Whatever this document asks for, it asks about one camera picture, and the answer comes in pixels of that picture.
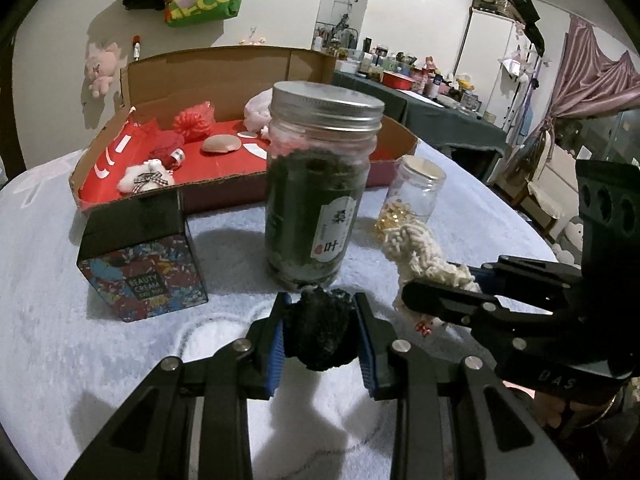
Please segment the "right hand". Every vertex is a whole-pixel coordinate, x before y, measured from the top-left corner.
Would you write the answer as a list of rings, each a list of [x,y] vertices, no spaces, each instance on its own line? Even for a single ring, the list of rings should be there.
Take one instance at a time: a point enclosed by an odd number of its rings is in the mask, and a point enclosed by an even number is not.
[[[555,430],[606,427],[639,428],[639,377],[631,376],[617,392],[600,404],[561,399],[533,391],[525,396],[528,409],[542,428]]]

